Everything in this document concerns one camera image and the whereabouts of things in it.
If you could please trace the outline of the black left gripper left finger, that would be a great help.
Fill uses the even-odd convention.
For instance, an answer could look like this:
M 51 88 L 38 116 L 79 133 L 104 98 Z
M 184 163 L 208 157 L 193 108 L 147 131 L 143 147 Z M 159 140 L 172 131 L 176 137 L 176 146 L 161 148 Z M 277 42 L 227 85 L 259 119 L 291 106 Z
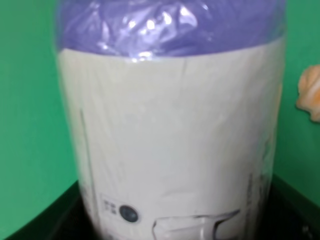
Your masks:
M 76 181 L 57 200 L 7 240 L 99 240 Z

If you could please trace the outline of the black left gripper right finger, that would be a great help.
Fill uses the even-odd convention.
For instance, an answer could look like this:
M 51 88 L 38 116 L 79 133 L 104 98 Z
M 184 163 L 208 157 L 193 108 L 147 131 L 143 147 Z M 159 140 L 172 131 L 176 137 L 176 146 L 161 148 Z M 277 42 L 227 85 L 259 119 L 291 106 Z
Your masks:
M 318 240 L 320 208 L 274 176 L 259 228 L 261 240 Z

